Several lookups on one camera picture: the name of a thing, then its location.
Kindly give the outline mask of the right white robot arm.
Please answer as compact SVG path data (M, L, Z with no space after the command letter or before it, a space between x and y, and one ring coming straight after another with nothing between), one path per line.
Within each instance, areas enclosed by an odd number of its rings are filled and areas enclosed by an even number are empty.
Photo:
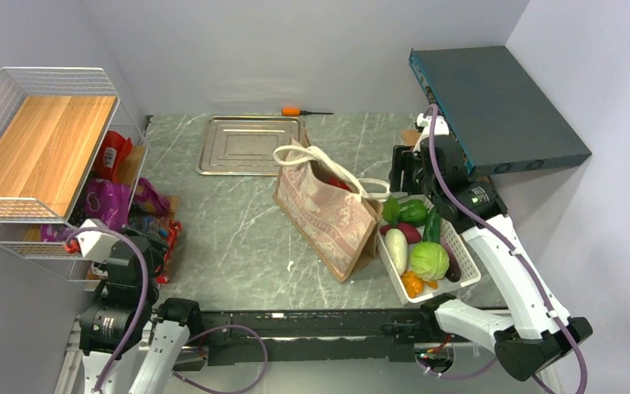
M579 348L592 333L584 317L573 317L539 275L522 247L513 221L495 187L474 181L464 169L463 150L432 104L415 120L420 132L413 147L396 146L390 189L426 197L486 267L510 315L500 317L440 295L422 305L421 334L438 341L455 334L493 352L518 381L538 374L566 355L580 368L577 392L587 384Z

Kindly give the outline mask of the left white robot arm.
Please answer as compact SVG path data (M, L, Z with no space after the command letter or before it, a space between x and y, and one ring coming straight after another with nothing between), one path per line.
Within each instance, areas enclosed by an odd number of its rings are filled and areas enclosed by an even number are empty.
M198 302L158 300L157 278L170 258L178 226L165 236L87 219L65 242L69 251L99 263L107 276L79 320L84 392L160 393L184 345L204 325Z

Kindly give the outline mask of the burlap grocery bag pink print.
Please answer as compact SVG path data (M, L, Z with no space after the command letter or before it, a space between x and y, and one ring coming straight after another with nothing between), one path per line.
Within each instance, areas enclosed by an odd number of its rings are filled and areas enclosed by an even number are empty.
M374 236L390 184L357 178L316 146L297 141L274 150L280 166L273 199L342 283L377 255ZM351 192L327 184L335 176Z

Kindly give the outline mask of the white perforated plastic basket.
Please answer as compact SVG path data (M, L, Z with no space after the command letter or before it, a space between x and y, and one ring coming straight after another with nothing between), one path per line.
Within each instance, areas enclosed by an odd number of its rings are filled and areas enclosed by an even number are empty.
M422 196L387 197L377 246L404 306L460 291L482 278L462 237Z

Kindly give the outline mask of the red candy bag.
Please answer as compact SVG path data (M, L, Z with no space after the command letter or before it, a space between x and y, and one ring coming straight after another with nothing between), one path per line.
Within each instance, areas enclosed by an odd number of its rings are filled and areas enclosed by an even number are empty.
M337 178L335 176L331 176L328 179L327 184L351 192L351 189L350 189L349 185L346 182L342 181L341 179L339 179L339 178Z

